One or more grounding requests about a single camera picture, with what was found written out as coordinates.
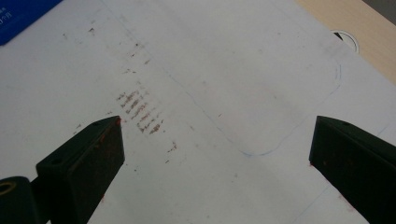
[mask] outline white surface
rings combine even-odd
[[[395,87],[292,1],[65,0],[0,71],[0,178],[123,118],[90,223],[367,223],[309,166],[316,115],[396,144]]]

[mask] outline screw hole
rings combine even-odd
[[[5,182],[0,184],[0,196],[11,192],[17,184],[15,182]]]
[[[58,164],[60,164],[61,162],[62,162],[61,159],[55,159],[55,160],[53,160],[53,161],[51,162],[51,164],[52,164],[52,165],[58,165]]]

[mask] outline circular hole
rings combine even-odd
[[[352,34],[342,30],[333,30],[332,33],[344,41],[344,43],[346,43],[350,48],[355,50],[355,52],[359,53],[358,40],[356,40]]]
[[[55,160],[53,160],[53,161],[51,162],[51,164],[52,164],[52,165],[58,165],[58,164],[60,164],[61,162],[62,162],[61,159],[55,159]]]
[[[12,191],[13,189],[15,189],[15,187],[17,186],[17,184],[15,182],[4,182],[0,184],[0,196],[3,194],[7,194],[10,191]]]

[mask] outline black plastic part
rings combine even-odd
[[[35,196],[26,177],[13,176],[0,181],[0,223],[40,223]]]
[[[396,223],[395,146],[318,117],[309,160],[371,224]]]
[[[92,123],[38,163],[51,223],[87,223],[124,160],[120,117],[112,117]]]

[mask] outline blue book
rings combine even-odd
[[[62,0],[0,0],[0,45],[5,45]]]

